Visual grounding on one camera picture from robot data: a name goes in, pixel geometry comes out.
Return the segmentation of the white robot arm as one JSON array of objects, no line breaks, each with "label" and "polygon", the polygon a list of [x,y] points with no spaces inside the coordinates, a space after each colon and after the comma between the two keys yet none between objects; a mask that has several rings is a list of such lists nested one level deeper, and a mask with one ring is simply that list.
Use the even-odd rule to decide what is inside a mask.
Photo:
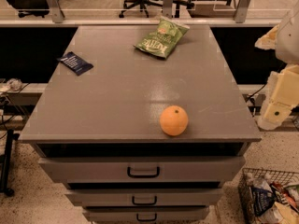
[{"label": "white robot arm", "polygon": [[280,72],[271,72],[268,92],[257,124],[264,130],[274,130],[299,105],[299,2],[283,17],[280,24],[260,37],[255,47],[273,49],[286,64]]}]

